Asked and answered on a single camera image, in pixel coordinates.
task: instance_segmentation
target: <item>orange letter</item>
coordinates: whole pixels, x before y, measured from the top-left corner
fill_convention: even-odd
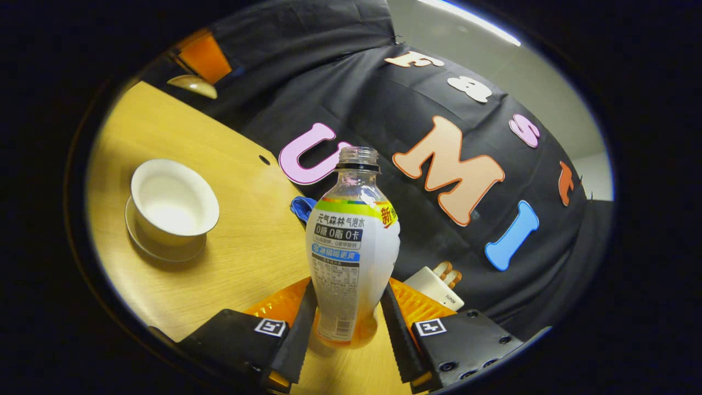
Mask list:
[[[505,179],[505,171],[487,155],[461,162],[461,130],[442,117],[435,116],[432,120],[434,128],[429,134],[406,154],[393,155],[392,161],[407,176],[418,179],[422,176],[422,164],[433,155],[424,188],[437,190],[459,181],[450,192],[439,195],[439,205],[454,222],[466,226],[470,223],[470,213],[487,191]]]
[[[572,178],[573,172],[570,170],[570,167],[561,161],[561,176],[558,178],[558,191],[561,193],[561,202],[563,202],[565,207],[568,207],[570,203],[568,190],[573,190],[573,188],[575,188]]]
[[[444,65],[444,62],[440,61],[439,59],[430,58],[429,56],[422,55],[421,53],[415,51],[409,51],[408,53],[396,58],[385,58],[385,61],[400,67],[409,67],[410,63],[414,63],[414,65],[417,67],[424,67],[426,65]]]

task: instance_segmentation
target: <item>blue object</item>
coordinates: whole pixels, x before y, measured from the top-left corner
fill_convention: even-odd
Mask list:
[[[290,211],[306,224],[316,204],[317,201],[310,197],[298,196],[290,203]]]
[[[492,266],[499,271],[505,271],[510,267],[510,259],[517,252],[519,246],[527,239],[527,236],[538,229],[538,217],[529,203],[524,200],[517,206],[519,214],[515,218],[510,228],[497,242],[489,242],[485,246],[485,256]]]

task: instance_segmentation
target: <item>white teacup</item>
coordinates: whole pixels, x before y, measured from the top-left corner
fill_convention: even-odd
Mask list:
[[[131,194],[137,222],[163,245],[185,245],[219,220],[219,203],[207,181],[173,160],[142,163],[132,175]]]

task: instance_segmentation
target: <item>plastic bottle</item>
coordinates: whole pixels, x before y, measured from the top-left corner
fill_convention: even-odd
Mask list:
[[[338,181],[307,222],[307,260],[317,295],[312,330],[330,347],[358,348],[376,333],[376,307],[399,252],[399,222],[378,189],[378,153],[346,147]]]

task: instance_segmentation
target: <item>saucer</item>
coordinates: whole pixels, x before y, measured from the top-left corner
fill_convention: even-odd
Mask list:
[[[126,207],[124,207],[124,222],[127,225],[127,231],[136,245],[154,258],[169,262],[185,262],[195,258],[205,247],[207,235],[196,236],[192,242],[178,247],[159,244],[144,234],[136,222],[136,215],[134,200],[129,196]]]

